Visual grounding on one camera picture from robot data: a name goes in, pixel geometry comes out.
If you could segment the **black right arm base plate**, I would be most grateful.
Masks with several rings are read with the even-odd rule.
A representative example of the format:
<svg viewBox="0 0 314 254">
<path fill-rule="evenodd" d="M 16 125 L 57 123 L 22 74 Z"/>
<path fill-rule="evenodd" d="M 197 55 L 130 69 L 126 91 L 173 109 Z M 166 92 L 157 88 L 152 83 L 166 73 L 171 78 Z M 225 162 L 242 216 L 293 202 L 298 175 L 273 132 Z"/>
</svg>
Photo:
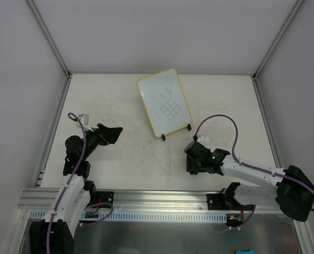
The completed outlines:
<svg viewBox="0 0 314 254">
<path fill-rule="evenodd" d="M 241 205 L 234 198 L 225 197 L 224 194 L 206 194 L 207 206 L 209 211 L 241 211 L 242 208 L 245 211 L 252 211 L 255 208 L 255 205 Z"/>
</svg>

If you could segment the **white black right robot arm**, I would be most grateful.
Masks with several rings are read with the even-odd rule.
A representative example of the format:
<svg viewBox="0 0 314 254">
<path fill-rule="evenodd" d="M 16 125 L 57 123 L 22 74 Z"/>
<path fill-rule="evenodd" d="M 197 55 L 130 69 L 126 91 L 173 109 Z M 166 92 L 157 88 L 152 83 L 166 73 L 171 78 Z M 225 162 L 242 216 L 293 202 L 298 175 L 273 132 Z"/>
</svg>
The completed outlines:
<svg viewBox="0 0 314 254">
<path fill-rule="evenodd" d="M 220 207 L 238 210 L 243 206 L 265 206 L 279 209 L 286 216 L 305 222 L 314 203 L 314 185 L 296 166 L 269 168 L 242 162 L 229 151 L 211 151 L 197 141 L 185 149 L 186 170 L 235 177 L 247 184 L 232 182 L 216 201 Z"/>
</svg>

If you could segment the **yellow framed small whiteboard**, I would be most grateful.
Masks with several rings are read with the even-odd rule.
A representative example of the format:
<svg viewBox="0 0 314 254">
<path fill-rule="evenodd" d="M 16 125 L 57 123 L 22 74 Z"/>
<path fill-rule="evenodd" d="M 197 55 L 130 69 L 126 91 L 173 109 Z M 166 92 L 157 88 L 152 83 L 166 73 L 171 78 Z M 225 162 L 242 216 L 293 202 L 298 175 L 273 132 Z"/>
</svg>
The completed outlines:
<svg viewBox="0 0 314 254">
<path fill-rule="evenodd" d="M 180 77 L 175 68 L 137 80 L 154 136 L 161 138 L 193 124 Z"/>
</svg>

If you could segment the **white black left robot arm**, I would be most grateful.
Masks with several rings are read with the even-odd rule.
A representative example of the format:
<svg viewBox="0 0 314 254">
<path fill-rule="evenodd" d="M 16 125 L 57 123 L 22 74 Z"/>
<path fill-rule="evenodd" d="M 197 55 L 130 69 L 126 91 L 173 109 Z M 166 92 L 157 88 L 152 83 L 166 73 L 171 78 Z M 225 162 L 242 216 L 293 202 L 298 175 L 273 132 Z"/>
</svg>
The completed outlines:
<svg viewBox="0 0 314 254">
<path fill-rule="evenodd" d="M 31 253 L 74 253 L 74 235 L 87 206 L 98 200 L 95 183 L 88 180 L 91 169 L 87 158 L 98 146 L 115 144 L 123 128 L 83 129 L 83 136 L 65 141 L 66 157 L 62 186 L 45 216 L 29 229 Z"/>
</svg>

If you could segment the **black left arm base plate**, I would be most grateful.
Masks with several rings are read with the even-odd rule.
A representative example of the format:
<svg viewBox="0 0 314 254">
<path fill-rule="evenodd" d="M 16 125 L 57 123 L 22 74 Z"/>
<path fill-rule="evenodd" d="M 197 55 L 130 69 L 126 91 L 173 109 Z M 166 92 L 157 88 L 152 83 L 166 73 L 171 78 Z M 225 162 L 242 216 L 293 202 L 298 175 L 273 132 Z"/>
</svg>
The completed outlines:
<svg viewBox="0 0 314 254">
<path fill-rule="evenodd" d="M 97 191 L 96 192 L 96 208 L 111 208 L 114 201 L 114 192 L 111 191 Z"/>
</svg>

